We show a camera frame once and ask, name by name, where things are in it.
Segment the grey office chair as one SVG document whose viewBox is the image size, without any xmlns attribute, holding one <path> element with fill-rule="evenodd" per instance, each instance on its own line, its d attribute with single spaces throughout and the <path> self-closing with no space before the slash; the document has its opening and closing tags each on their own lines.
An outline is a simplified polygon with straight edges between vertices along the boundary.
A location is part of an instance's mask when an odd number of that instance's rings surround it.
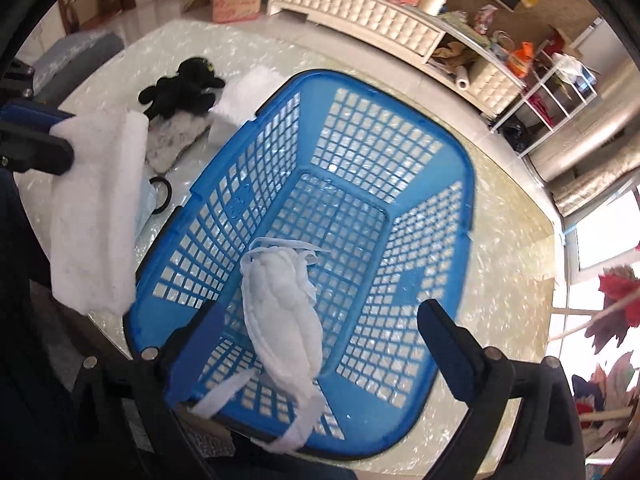
<svg viewBox="0 0 640 480">
<path fill-rule="evenodd" d="M 35 71 L 34 100 L 59 106 L 124 47 L 122 38 L 108 30 L 76 32 L 58 40 L 30 64 Z"/>
</svg>

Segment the beige curtain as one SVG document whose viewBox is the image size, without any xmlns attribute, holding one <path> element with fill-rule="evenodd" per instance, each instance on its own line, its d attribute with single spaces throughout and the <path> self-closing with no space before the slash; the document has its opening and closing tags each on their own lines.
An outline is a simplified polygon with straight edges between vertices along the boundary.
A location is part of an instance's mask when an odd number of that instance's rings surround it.
<svg viewBox="0 0 640 480">
<path fill-rule="evenodd" d="M 631 58 L 597 84 L 597 96 L 525 156 L 567 218 L 639 168 L 639 69 Z"/>
</svg>

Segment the blue plastic laundry basket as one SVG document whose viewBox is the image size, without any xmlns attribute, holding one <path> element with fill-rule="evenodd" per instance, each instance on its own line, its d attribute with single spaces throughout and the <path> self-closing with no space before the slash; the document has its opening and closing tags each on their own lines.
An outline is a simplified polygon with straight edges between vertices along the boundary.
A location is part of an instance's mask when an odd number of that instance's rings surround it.
<svg viewBox="0 0 640 480">
<path fill-rule="evenodd" d="M 458 310 L 475 171 L 443 126 L 333 70 L 291 77 L 201 172 L 139 266 L 124 318 L 130 351 L 162 346 L 213 300 L 224 328 L 206 344 L 196 401 L 260 363 L 247 335 L 240 260 L 261 237 L 317 246 L 309 278 L 323 328 L 324 411 L 305 452 L 360 460 L 416 424 L 436 366 L 416 312 Z"/>
</svg>

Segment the cardboard box on floor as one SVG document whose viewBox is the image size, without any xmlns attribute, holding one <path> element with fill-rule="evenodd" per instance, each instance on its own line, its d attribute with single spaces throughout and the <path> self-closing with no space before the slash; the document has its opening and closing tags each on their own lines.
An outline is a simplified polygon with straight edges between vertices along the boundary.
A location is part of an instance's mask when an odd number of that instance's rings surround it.
<svg viewBox="0 0 640 480">
<path fill-rule="evenodd" d="M 215 24 L 253 21 L 258 18 L 262 0 L 212 0 Z"/>
</svg>

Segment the light blue folded cloth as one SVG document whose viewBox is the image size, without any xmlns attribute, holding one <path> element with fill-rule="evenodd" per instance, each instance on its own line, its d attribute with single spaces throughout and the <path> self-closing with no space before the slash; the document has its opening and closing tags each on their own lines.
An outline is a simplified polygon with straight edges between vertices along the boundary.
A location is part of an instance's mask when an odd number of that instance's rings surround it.
<svg viewBox="0 0 640 480">
<path fill-rule="evenodd" d="M 138 238 L 140 236 L 146 222 L 148 222 L 149 218 L 152 217 L 156 204 L 156 188 L 154 188 L 154 185 L 152 185 L 149 179 L 143 178 L 141 181 L 140 200 L 138 203 L 136 220 L 134 220 L 134 238 Z"/>
</svg>

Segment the white knotted cloth bundle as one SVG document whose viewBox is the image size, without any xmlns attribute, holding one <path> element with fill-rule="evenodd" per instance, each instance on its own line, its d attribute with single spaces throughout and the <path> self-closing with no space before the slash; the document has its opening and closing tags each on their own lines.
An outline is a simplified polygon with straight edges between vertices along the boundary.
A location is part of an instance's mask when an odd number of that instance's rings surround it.
<svg viewBox="0 0 640 480">
<path fill-rule="evenodd" d="M 292 396 L 298 413 L 281 437 L 262 448 L 286 454 L 302 448 L 324 410 L 314 385 L 322 367 L 323 328 L 308 266 L 323 249 L 284 238 L 257 237 L 240 260 L 244 324 L 273 385 Z"/>
</svg>

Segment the black plush toy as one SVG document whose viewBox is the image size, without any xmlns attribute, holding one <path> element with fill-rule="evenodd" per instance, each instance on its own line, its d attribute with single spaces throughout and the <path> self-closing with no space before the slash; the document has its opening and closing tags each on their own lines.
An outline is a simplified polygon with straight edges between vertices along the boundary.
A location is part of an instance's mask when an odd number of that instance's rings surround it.
<svg viewBox="0 0 640 480">
<path fill-rule="evenodd" d="M 215 74 L 212 62 L 194 56 L 182 61 L 174 76 L 163 76 L 138 95 L 138 102 L 146 105 L 143 114 L 153 120 L 168 120 L 177 112 L 203 116 L 215 105 L 218 93 L 226 82 Z"/>
</svg>

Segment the grey white fluffy cloth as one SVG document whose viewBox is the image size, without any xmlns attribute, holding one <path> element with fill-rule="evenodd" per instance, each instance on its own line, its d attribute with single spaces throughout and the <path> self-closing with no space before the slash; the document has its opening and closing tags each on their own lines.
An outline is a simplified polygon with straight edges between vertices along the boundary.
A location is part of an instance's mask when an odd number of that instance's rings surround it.
<svg viewBox="0 0 640 480">
<path fill-rule="evenodd" d="M 146 161 L 156 174 L 166 174 L 182 152 L 209 128 L 206 116 L 188 112 L 177 112 L 169 119 L 154 118 L 146 141 Z"/>
</svg>

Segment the white metal shelf rack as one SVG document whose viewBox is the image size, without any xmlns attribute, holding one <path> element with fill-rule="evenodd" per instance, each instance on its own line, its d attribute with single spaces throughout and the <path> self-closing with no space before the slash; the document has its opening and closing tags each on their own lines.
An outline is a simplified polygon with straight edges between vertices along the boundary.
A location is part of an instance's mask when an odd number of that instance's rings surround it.
<svg viewBox="0 0 640 480">
<path fill-rule="evenodd" d="M 582 62 L 582 54 L 561 29 L 535 51 L 524 88 L 491 124 L 489 131 L 525 157 L 574 120 L 598 96 L 600 73 Z"/>
</svg>

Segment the white textured towel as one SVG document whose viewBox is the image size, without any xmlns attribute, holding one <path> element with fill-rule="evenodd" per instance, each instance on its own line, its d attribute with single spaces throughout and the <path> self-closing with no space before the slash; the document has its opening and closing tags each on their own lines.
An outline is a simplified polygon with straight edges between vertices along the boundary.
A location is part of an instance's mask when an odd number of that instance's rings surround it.
<svg viewBox="0 0 640 480">
<path fill-rule="evenodd" d="M 209 145 L 219 148 L 236 130 L 255 118 L 262 106 L 286 81 L 276 70 L 258 65 L 235 76 L 209 112 Z"/>
</svg>

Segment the white foam sponge block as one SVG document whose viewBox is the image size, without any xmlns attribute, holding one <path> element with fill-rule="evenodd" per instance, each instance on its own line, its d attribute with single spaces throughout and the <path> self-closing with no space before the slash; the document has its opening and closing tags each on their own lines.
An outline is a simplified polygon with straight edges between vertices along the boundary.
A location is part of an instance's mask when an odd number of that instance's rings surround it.
<svg viewBox="0 0 640 480">
<path fill-rule="evenodd" d="M 134 243 L 149 119 L 125 107 L 78 115 L 51 132 L 74 150 L 51 183 L 52 294 L 81 314 L 124 315 L 136 298 Z"/>
</svg>

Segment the white paper roll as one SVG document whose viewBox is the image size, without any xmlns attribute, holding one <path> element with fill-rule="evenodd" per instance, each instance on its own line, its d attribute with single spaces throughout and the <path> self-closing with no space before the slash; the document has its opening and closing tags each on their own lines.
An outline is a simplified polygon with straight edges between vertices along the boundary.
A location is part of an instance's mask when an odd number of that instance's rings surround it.
<svg viewBox="0 0 640 480">
<path fill-rule="evenodd" d="M 469 89 L 469 73 L 464 65 L 459 65 L 454 70 L 454 84 L 458 91 L 465 92 Z"/>
</svg>

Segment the cream tufted tv cabinet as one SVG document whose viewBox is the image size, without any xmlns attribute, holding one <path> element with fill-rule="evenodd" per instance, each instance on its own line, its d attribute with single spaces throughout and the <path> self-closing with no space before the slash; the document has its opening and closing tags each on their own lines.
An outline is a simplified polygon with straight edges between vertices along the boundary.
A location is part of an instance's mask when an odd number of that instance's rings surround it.
<svg viewBox="0 0 640 480">
<path fill-rule="evenodd" d="M 306 16 L 314 24 L 334 29 L 420 70 L 495 118 L 520 95 L 523 83 L 502 61 L 461 27 L 390 0 L 268 0 L 267 13 L 282 10 Z M 464 63 L 468 84 L 461 88 L 434 54 L 448 42 L 474 53 Z"/>
</svg>

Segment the wooden clothes drying rack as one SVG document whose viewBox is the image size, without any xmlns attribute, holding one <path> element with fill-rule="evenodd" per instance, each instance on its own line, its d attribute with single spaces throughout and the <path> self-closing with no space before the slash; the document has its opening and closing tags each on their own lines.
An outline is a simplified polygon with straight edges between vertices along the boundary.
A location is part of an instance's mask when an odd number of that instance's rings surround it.
<svg viewBox="0 0 640 480">
<path fill-rule="evenodd" d="M 558 358 L 578 411 L 631 408 L 639 394 L 639 249 L 553 291 L 546 351 Z"/>
</svg>

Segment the cream pillar candle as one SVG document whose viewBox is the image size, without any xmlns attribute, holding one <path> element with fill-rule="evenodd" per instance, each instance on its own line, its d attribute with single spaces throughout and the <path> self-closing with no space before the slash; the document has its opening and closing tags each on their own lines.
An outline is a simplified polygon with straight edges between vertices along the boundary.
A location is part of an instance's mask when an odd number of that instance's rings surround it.
<svg viewBox="0 0 640 480">
<path fill-rule="evenodd" d="M 447 0 L 419 0 L 416 7 L 423 13 L 437 16 Z"/>
</svg>

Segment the orange detergent bag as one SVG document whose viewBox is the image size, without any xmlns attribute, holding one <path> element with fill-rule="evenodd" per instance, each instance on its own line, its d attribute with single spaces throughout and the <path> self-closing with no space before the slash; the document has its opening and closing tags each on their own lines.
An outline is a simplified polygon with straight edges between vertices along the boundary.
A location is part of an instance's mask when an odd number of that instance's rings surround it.
<svg viewBox="0 0 640 480">
<path fill-rule="evenodd" d="M 524 79 L 532 66 L 534 59 L 534 45 L 531 42 L 523 41 L 518 50 L 510 53 L 506 60 L 506 66 L 520 79 Z"/>
</svg>

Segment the black hair band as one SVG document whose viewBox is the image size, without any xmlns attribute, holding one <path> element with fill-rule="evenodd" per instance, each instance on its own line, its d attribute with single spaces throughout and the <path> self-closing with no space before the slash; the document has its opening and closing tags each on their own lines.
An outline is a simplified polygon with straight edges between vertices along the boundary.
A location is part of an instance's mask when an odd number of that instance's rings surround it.
<svg viewBox="0 0 640 480">
<path fill-rule="evenodd" d="M 156 205 L 152 211 L 152 215 L 156 216 L 164 212 L 169 206 L 172 199 L 172 187 L 170 182 L 162 176 L 154 176 L 149 182 L 155 191 Z"/>
</svg>

